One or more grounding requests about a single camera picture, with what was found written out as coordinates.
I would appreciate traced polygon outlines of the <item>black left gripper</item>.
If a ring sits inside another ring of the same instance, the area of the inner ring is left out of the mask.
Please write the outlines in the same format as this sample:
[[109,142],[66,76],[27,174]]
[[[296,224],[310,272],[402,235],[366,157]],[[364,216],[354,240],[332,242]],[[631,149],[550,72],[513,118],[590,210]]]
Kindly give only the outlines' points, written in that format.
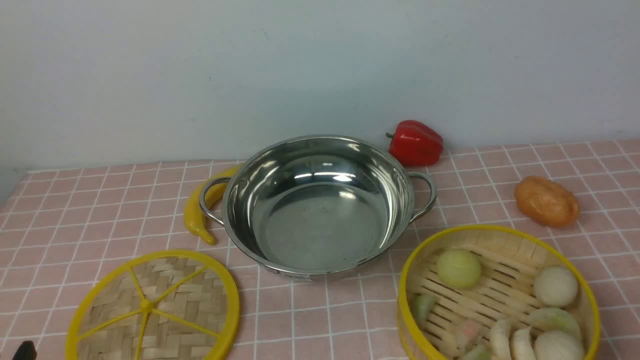
[[13,354],[12,360],[36,360],[38,356],[33,341],[23,341]]

